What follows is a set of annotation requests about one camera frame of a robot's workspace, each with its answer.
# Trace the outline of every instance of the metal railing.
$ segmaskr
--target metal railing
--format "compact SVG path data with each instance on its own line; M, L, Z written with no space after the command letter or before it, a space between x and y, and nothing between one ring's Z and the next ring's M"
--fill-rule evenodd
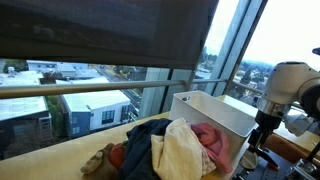
M193 83L217 83L226 80L195 80ZM0 99L48 96L60 94L83 93L93 91L107 91L132 88L148 88L160 86L186 86L183 80L168 81L130 81L130 82L110 82L100 84L50 84L50 85L32 85L32 86L6 86L0 88Z
M250 86L247 86L247 85L244 85L244 84L241 84L241 83L238 83L236 81L232 81L233 84L237 85L237 86L240 86L240 87L243 87L245 89L248 89L252 92L255 92L255 93L259 93L259 94L263 94L263 91L259 90L259 89L255 89L255 88L252 88ZM293 103L292 106L296 107L296 108L299 108L299 109L303 109L301 105L299 105L298 103Z

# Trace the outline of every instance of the table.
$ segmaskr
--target table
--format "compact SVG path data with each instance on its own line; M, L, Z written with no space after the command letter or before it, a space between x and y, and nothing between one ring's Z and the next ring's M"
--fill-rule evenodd
M219 100L240 109L249 115L255 116L257 109L246 105L229 96L220 96ZM85 162L103 148L107 143L119 143L124 141L126 132L134 126L142 124L150 119L168 118L169 112L158 114L123 126L115 127L101 131L89 136L67 141L48 148L40 149L24 155L16 156L4 161L0 161L0 177L6 179L23 180L79 180L81 179L80 168ZM287 138L307 151L313 148L313 142L318 142L320 138L312 133L305 133L302 137L293 137L285 132L281 126L276 133ZM247 148L245 144L238 154L232 159L233 169L236 169L238 162ZM203 180L209 179L230 179L233 172L221 174L219 171L213 171Z

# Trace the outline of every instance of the white robot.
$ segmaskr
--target white robot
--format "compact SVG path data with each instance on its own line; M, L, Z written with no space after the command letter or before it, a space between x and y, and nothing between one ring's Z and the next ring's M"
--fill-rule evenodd
M291 105L296 101L307 117L288 115ZM248 140L249 147L239 162L243 171L233 179L245 179L257 167L259 157L277 166L260 146L279 127L282 120L286 123L286 128L297 136L304 133L313 120L320 120L320 73L303 62L283 62L276 65L257 108L255 121L259 127L252 131ZM301 179L316 179L313 176L316 169L311 160L319 148L320 143L307 159L300 160L291 168L292 172L286 178L296 179L300 176Z

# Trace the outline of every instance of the red cloth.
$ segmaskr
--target red cloth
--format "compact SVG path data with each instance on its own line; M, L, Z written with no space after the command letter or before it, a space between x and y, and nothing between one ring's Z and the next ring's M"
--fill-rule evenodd
M230 173L232 167L227 135L214 129L207 122L191 125L191 129L197 135L202 146L206 148L209 158L217 168L224 173Z
M123 161L124 161L124 148L122 147L122 144L116 144L113 146L110 155L109 155L109 160L111 164L117 168L117 170L120 169Z

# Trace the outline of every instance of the white towel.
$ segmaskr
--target white towel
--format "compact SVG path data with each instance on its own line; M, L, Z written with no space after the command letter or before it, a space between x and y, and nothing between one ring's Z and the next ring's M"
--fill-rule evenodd
M217 168L216 164L209 158L206 149L202 146L202 176L209 174Z
M167 126L165 136L151 136L152 165L162 180L199 180L203 147L184 119Z

